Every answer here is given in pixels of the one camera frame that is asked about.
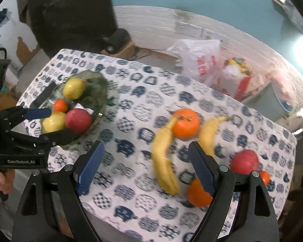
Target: blue wall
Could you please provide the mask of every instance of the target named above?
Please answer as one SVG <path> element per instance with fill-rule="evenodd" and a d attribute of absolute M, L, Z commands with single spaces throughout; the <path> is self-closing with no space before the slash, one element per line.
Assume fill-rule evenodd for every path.
<path fill-rule="evenodd" d="M 303 61 L 294 53 L 302 35 L 271 0 L 112 0 L 114 6 L 142 5 L 181 9 L 225 22 L 269 45 L 303 75 Z"/>

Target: tablecloth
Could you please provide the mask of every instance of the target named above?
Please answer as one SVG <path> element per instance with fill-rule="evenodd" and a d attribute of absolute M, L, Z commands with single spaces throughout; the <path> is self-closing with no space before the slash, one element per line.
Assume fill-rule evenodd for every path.
<path fill-rule="evenodd" d="M 54 147 L 49 170 L 73 164 L 92 143 L 100 139 L 105 155 L 90 192 L 81 196 L 86 210 L 118 230 L 141 241 L 188 241 L 207 208 L 196 208 L 185 198 L 195 172 L 187 156 L 191 142 L 176 139 L 171 146 L 173 164 L 180 181 L 181 195 L 162 190 L 150 164 L 151 141 L 157 129 L 181 107 L 199 113 L 201 121 L 229 115 L 215 139 L 220 165 L 229 165 L 233 156 L 252 149 L 259 156 L 258 170 L 269 172 L 267 186 L 277 218 L 288 195 L 295 162 L 296 139 L 289 131 L 266 119 L 254 109 L 191 79 L 161 68 L 146 66 L 94 53 L 61 50 L 36 76 L 18 104 L 31 102 L 54 81 L 92 70 L 108 79 L 107 111 L 90 135 L 64 149 Z M 25 123 L 30 135 L 38 136 L 38 120 Z M 228 234 L 233 222 L 238 193 L 234 193 L 220 236 Z"/>

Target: orange fruit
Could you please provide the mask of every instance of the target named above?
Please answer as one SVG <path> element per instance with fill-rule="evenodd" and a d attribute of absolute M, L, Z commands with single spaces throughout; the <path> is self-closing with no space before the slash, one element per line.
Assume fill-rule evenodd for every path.
<path fill-rule="evenodd" d="M 53 109 L 56 112 L 66 113 L 68 111 L 68 105 L 67 105 L 67 103 L 63 99 L 58 99 L 54 103 Z"/>
<path fill-rule="evenodd" d="M 200 118 L 189 108 L 176 111 L 173 116 L 180 118 L 173 127 L 175 137 L 186 140 L 195 137 L 200 129 Z"/>
<path fill-rule="evenodd" d="M 263 179 L 265 186 L 268 185 L 270 182 L 269 173 L 267 171 L 261 171 L 259 174 L 260 174 L 261 178 Z"/>
<path fill-rule="evenodd" d="M 213 197 L 204 191 L 201 182 L 198 178 L 191 181 L 187 191 L 187 200 L 198 208 L 208 207 L 212 202 Z"/>

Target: banana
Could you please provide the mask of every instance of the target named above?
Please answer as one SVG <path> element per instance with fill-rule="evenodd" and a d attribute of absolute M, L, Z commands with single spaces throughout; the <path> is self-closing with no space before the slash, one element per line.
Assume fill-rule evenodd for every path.
<path fill-rule="evenodd" d="M 214 139 L 217 135 L 218 128 L 223 121 L 228 121 L 228 116 L 214 117 L 207 120 L 202 126 L 199 133 L 198 143 L 202 147 L 203 151 L 212 157 L 214 156 Z"/>
<path fill-rule="evenodd" d="M 173 117 L 167 125 L 157 131 L 151 148 L 151 164 L 156 179 L 161 188 L 171 195 L 180 193 L 178 179 L 173 172 L 170 159 L 166 157 L 168 148 L 173 142 L 172 129 L 177 120 L 177 117 Z"/>

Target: red apple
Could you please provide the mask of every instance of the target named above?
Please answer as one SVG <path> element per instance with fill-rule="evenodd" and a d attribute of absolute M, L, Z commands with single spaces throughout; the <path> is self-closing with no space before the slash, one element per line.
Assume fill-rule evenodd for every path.
<path fill-rule="evenodd" d="M 258 166 L 257 154 L 249 149 L 237 153 L 230 162 L 231 171 L 239 174 L 250 174 L 251 171 L 257 171 Z"/>
<path fill-rule="evenodd" d="M 66 114 L 65 126 L 70 128 L 78 136 L 83 135 L 91 124 L 91 115 L 84 109 L 72 109 Z"/>

